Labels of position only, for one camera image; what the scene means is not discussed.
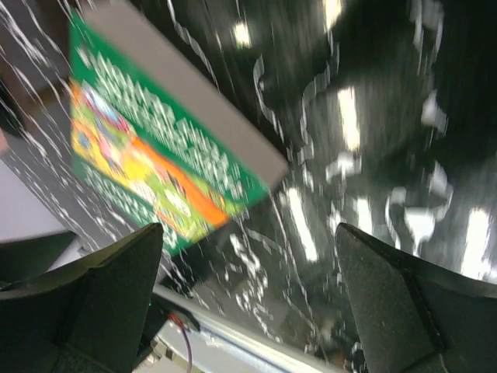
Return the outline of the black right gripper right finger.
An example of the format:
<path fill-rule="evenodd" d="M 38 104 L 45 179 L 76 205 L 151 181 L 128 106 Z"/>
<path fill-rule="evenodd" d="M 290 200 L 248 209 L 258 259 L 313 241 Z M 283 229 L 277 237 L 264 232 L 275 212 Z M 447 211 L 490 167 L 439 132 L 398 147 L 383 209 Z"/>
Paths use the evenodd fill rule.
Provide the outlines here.
<path fill-rule="evenodd" d="M 370 372 L 494 372 L 496 286 L 339 224 L 335 244 Z"/>

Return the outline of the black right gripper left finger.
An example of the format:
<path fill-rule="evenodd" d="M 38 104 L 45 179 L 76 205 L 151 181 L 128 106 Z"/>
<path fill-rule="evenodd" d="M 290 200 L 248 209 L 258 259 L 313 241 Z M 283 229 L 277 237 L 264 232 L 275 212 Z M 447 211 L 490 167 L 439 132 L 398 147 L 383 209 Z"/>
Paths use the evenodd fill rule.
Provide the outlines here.
<path fill-rule="evenodd" d="M 153 223 L 1 289 L 3 372 L 131 372 L 148 313 L 162 226 Z"/>

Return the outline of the green bottom book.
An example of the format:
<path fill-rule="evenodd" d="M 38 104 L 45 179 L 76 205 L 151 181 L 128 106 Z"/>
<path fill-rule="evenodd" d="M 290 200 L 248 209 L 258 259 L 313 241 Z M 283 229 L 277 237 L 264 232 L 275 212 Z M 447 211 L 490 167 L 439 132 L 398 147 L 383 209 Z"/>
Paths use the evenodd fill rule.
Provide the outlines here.
<path fill-rule="evenodd" d="M 71 13 L 75 173 L 175 255 L 269 196 L 287 160 L 129 1 Z"/>

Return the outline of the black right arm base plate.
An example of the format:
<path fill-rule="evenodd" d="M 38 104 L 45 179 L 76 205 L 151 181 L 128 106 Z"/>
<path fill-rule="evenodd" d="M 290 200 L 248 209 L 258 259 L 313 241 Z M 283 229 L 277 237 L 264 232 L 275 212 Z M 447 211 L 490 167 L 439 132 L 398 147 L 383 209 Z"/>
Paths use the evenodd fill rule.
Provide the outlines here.
<path fill-rule="evenodd" d="M 181 305 L 153 294 L 148 307 L 144 334 L 148 336 L 156 335 L 172 316 L 179 319 L 188 329 L 196 332 L 200 331 L 200 323 L 192 312 Z"/>

